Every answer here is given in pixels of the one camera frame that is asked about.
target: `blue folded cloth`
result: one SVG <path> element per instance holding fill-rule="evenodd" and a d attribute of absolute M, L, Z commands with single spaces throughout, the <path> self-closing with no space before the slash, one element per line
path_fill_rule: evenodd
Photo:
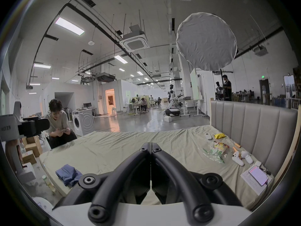
<path fill-rule="evenodd" d="M 55 171 L 55 173 L 63 181 L 65 186 L 68 184 L 74 186 L 82 176 L 80 171 L 68 164 Z"/>

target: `gray headboard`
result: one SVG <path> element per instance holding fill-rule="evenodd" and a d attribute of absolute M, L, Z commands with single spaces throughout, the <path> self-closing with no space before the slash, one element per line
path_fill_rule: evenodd
<path fill-rule="evenodd" d="M 210 121 L 276 176 L 291 146 L 297 115 L 292 109 L 214 100 Z"/>

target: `yellow bag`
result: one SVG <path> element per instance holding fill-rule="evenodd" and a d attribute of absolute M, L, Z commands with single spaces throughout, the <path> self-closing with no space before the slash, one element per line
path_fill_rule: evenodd
<path fill-rule="evenodd" d="M 215 139 L 221 139 L 221 138 L 226 137 L 226 135 L 224 133 L 219 133 L 219 134 L 215 134 L 214 137 L 215 137 Z"/>

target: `mattress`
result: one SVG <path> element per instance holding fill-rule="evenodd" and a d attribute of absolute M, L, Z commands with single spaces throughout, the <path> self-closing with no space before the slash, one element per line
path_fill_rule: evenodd
<path fill-rule="evenodd" d="M 113 171 L 123 160 L 141 148 L 145 142 L 155 142 L 167 153 L 177 159 L 189 171 L 197 173 L 214 172 L 222 176 L 224 182 L 235 192 L 242 205 L 247 209 L 254 209 L 270 193 L 274 177 L 268 189 L 259 196 L 240 177 L 250 164 L 245 160 L 241 167 L 232 160 L 229 149 L 223 155 L 225 163 L 213 161 L 204 153 L 212 140 L 205 138 L 205 133 L 220 133 L 210 125 L 192 127 L 187 129 L 160 131 L 160 132 L 99 132 L 94 131 L 65 145 L 40 155 L 40 162 L 48 177 L 58 191 L 66 196 L 71 187 L 64 186 L 55 174 L 55 171 L 69 164 L 82 174 L 102 174 Z M 217 141 L 224 142 L 230 147 L 234 141 L 228 137 Z M 159 204 L 159 200 L 149 191 L 143 204 Z"/>

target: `phone screen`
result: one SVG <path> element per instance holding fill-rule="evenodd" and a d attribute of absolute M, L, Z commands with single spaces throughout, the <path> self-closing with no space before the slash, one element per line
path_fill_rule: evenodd
<path fill-rule="evenodd" d="M 249 173 L 255 178 L 255 180 L 263 186 L 269 179 L 268 176 L 257 166 L 254 166 L 249 170 Z"/>

